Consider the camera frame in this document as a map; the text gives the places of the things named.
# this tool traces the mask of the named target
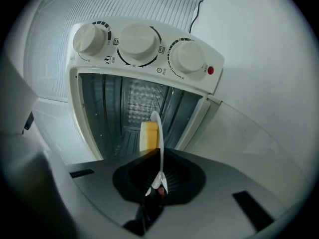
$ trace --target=black plastic part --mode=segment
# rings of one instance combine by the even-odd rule
[[[30,113],[30,115],[29,115],[29,117],[28,117],[28,119],[27,119],[27,121],[26,121],[26,123],[24,125],[24,129],[29,130],[31,125],[32,125],[32,123],[33,123],[33,121],[34,121],[33,114]]]
[[[163,211],[163,199],[158,191],[151,188],[151,193],[144,197],[144,203],[140,205],[135,219],[126,222],[123,227],[142,236],[154,224]]]
[[[235,193],[233,197],[258,232],[274,222],[247,191]]]
[[[160,151],[149,154],[118,168],[113,174],[113,184],[121,196],[142,204],[145,193],[160,170]],[[169,149],[164,150],[163,172],[167,180],[168,194],[163,205],[190,202],[202,190],[206,182],[204,171],[193,162],[182,158]]]
[[[200,7],[200,4],[201,4],[203,1],[204,1],[204,0],[201,0],[201,1],[199,1],[199,3],[198,3],[196,17],[195,17],[195,19],[191,22],[188,33],[191,33],[191,28],[192,28],[192,26],[193,26],[195,20],[197,20],[197,18],[198,18],[198,15],[199,15],[199,7]]]
[[[94,171],[92,169],[85,169],[85,170],[82,170],[82,171],[71,172],[70,175],[74,179],[74,178],[85,176],[85,175],[89,175],[89,174],[92,174],[92,173],[94,173]]]

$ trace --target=control panel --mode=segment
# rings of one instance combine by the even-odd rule
[[[214,92],[223,65],[219,52],[191,34],[137,18],[76,24],[67,50],[67,70],[85,68],[88,73],[133,76],[206,93]]]

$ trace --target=yellow sponge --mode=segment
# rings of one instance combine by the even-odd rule
[[[158,132],[159,126],[157,122],[144,121],[141,124],[140,133],[140,151],[158,148]]]

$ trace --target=black cable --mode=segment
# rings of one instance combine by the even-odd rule
[[[203,2],[203,1],[204,1],[204,0],[201,0],[201,1],[199,1],[199,3],[198,3],[197,14],[196,14],[195,19],[194,19],[194,20],[192,21],[192,23],[190,24],[189,33],[191,32],[191,27],[193,26],[195,20],[198,18],[198,15],[199,15],[199,6],[200,6],[201,2]]]

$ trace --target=white knob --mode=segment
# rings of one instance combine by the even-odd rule
[[[155,49],[154,31],[147,25],[134,23],[125,27],[120,36],[120,48],[135,59],[147,58]]]
[[[77,52],[94,55],[104,42],[104,34],[97,26],[89,23],[81,26],[73,37],[73,48]]]
[[[193,41],[177,43],[172,51],[172,62],[175,68],[188,74],[201,69],[205,63],[204,53]]]

